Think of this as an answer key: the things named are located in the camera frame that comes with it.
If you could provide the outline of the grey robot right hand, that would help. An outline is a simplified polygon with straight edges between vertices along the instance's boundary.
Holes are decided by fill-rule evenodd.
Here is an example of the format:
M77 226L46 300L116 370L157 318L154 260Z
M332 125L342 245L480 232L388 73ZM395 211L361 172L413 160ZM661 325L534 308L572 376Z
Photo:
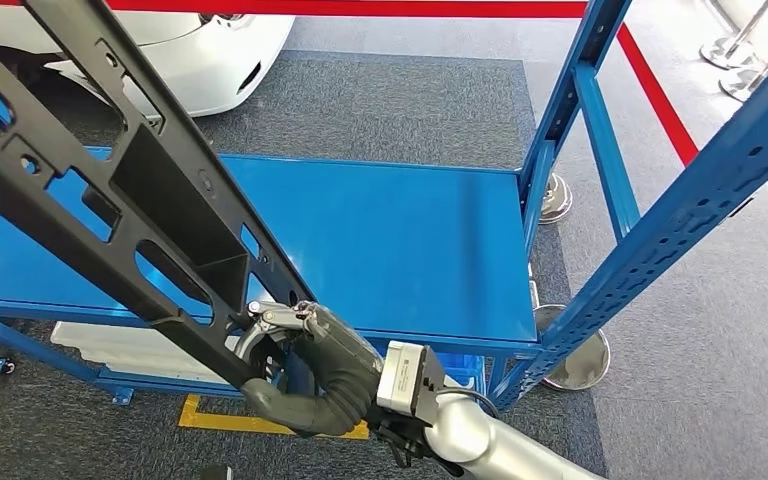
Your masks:
M254 325L235 346L242 360L254 357L262 340L283 340L311 370L321 394L284 393L262 378L241 392L258 416L300 436L341 436L353 430L375 400L383 369L380 354L327 307L311 301L294 306L252 301Z

